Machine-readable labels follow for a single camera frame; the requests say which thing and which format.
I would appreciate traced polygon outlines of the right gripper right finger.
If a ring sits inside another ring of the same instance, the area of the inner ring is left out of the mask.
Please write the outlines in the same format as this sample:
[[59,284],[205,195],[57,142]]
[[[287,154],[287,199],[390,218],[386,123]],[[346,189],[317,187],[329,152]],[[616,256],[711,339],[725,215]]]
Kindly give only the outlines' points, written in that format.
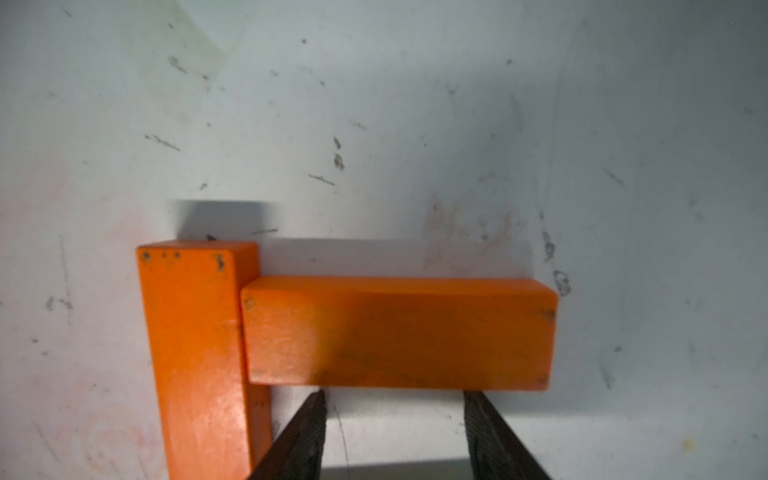
[[463,395],[474,479],[551,479],[483,392],[464,391]]

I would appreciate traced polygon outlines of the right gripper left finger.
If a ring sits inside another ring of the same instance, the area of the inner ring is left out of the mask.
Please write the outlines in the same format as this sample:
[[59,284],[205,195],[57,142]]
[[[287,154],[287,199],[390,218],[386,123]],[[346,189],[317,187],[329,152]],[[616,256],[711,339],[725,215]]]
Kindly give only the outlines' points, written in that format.
[[326,395],[318,390],[306,398],[248,479],[319,479],[326,421]]

